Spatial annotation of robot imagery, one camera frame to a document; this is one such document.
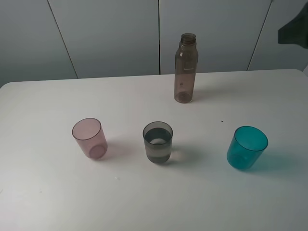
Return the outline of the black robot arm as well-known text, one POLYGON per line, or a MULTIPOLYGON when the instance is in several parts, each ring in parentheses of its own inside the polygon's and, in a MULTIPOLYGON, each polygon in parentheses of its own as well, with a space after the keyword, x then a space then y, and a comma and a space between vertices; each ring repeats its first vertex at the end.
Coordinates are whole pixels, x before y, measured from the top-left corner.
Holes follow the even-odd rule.
POLYGON ((308 3, 306 2, 300 13, 278 30, 279 44, 298 45, 308 48, 308 3))

